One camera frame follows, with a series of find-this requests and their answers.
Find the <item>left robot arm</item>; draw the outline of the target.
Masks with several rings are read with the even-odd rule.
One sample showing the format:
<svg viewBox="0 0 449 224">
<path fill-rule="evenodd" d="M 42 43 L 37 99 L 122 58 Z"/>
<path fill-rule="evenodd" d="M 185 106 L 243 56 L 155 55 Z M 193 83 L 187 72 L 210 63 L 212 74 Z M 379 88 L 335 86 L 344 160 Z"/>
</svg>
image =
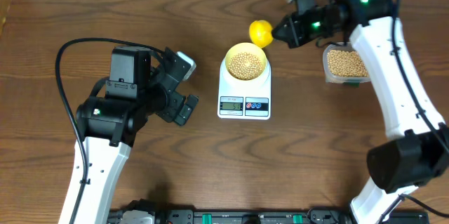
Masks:
<svg viewBox="0 0 449 224">
<path fill-rule="evenodd" d="M 110 74 L 76 110 L 74 167 L 60 223 L 106 223 L 116 183 L 137 132 L 152 114 L 186 124 L 199 99 L 176 91 L 196 68 L 169 48 L 117 46 Z"/>
</svg>

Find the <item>yellow measuring scoop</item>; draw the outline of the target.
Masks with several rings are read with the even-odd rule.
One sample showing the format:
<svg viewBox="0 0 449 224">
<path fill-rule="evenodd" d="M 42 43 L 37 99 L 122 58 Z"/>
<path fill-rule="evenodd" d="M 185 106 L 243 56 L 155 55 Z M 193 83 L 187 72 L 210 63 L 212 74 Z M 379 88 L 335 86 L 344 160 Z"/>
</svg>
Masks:
<svg viewBox="0 0 449 224">
<path fill-rule="evenodd" d="M 250 40 L 258 47 L 264 48 L 270 45 L 274 38 L 272 36 L 272 25 L 266 20 L 256 20 L 250 24 Z"/>
</svg>

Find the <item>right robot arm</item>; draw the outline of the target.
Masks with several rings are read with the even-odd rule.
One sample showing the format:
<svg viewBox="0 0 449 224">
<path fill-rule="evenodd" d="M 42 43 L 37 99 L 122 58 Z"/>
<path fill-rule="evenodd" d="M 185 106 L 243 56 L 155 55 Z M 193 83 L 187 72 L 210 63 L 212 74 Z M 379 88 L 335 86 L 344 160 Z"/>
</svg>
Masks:
<svg viewBox="0 0 449 224">
<path fill-rule="evenodd" d="M 272 36 L 290 48 L 336 32 L 361 57 L 382 109 L 387 142 L 368 152 L 369 180 L 350 204 L 353 223 L 383 223 L 401 201 L 448 167 L 448 126 L 410 58 L 400 0 L 292 0 Z"/>
</svg>

